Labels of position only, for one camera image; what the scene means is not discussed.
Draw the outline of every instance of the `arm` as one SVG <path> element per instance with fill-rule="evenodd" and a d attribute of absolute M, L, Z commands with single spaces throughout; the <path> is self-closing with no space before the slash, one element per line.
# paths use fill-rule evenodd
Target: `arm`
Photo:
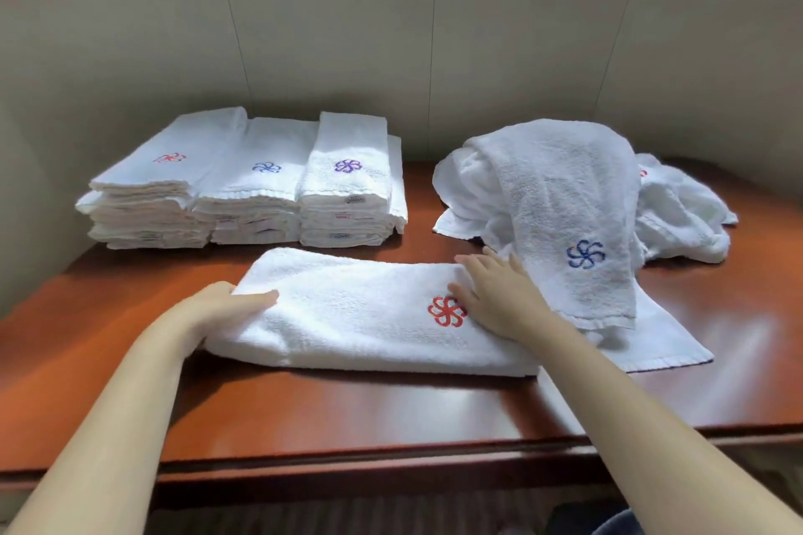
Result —
<path fill-rule="evenodd" d="M 242 325 L 278 297 L 231 296 L 232 288 L 204 288 L 136 339 L 8 535 L 142 533 L 184 358 L 206 334 Z"/>
<path fill-rule="evenodd" d="M 449 290 L 471 317 L 540 360 L 648 535 L 790 535 L 803 520 L 651 398 L 547 306 L 515 256 L 458 256 Z"/>

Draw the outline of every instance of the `embroidered logo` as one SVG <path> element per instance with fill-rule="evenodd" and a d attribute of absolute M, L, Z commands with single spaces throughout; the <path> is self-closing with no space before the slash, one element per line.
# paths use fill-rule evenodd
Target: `embroidered logo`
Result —
<path fill-rule="evenodd" d="M 459 328 L 466 317 L 466 309 L 457 304 L 455 297 L 435 297 L 427 311 L 435 318 L 435 323 L 446 328 L 452 326 Z"/>
<path fill-rule="evenodd" d="M 342 171 L 344 174 L 351 174 L 353 171 L 361 170 L 362 163 L 354 159 L 343 159 L 335 163 L 335 171 Z"/>
<path fill-rule="evenodd" d="M 605 260 L 605 253 L 600 250 L 591 251 L 592 247 L 603 247 L 603 245 L 595 241 L 591 243 L 587 239 L 582 239 L 577 242 L 577 246 L 570 245 L 566 248 L 566 256 L 568 256 L 568 266 L 572 268 L 591 268 Z"/>
<path fill-rule="evenodd" d="M 282 169 L 281 165 L 276 165 L 275 163 L 271 163 L 270 161 L 266 163 L 255 163 L 253 167 L 251 167 L 253 171 L 261 171 L 265 173 L 269 171 L 271 174 L 278 174 L 279 171 Z"/>
<path fill-rule="evenodd" d="M 161 155 L 153 160 L 154 163 L 166 163 L 168 161 L 181 161 L 182 159 L 186 159 L 187 155 L 182 155 L 181 153 L 173 153 L 172 155 Z"/>

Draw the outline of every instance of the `person's left arm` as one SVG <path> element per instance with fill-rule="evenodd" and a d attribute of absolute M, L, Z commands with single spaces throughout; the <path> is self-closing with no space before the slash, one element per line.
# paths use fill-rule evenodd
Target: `person's left arm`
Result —
<path fill-rule="evenodd" d="M 275 290 L 231 296 L 233 287 L 207 286 L 146 328 L 7 535 L 143 532 L 184 358 L 276 304 Z"/>

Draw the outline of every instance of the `red flower symbol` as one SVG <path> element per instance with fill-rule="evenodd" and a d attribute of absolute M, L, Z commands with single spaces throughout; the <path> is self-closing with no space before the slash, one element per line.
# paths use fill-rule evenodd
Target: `red flower symbol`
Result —
<path fill-rule="evenodd" d="M 447 326 L 459 328 L 467 315 L 466 309 L 457 304 L 455 297 L 435 297 L 432 299 L 432 305 L 427 307 L 427 311 L 435 318 L 435 322 L 444 328 Z"/>
<path fill-rule="evenodd" d="M 172 155 L 161 155 L 153 160 L 154 163 L 165 163 L 167 161 L 181 161 L 182 159 L 186 159 L 187 155 L 182 155 L 181 153 L 173 153 Z"/>

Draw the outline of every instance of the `table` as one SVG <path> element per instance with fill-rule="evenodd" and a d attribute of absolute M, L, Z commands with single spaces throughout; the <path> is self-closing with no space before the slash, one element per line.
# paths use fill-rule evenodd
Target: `table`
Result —
<path fill-rule="evenodd" d="M 673 259 L 639 273 L 648 294 L 716 355 L 634 379 L 711 439 L 803 433 L 803 213 L 709 165 L 685 162 L 739 214 L 718 266 Z M 410 222 L 388 262 L 478 251 L 435 235 L 431 163 L 405 165 Z M 233 283 L 259 246 L 114 252 L 95 246 L 0 322 L 0 486 L 30 487 L 86 415 L 136 335 L 176 301 Z M 427 374 L 289 371 L 188 360 L 155 503 L 559 484 L 606 477 L 551 383 Z"/>

